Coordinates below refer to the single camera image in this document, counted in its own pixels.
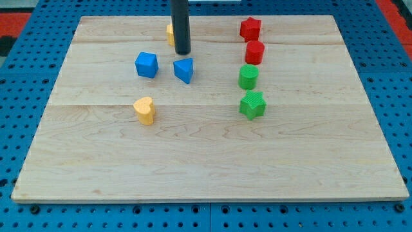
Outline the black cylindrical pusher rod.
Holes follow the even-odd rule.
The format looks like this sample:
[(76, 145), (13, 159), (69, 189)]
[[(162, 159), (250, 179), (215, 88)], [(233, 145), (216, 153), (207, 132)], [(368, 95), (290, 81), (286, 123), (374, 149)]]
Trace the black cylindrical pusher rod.
[(188, 0), (170, 0), (175, 52), (187, 55), (191, 52), (191, 35)]

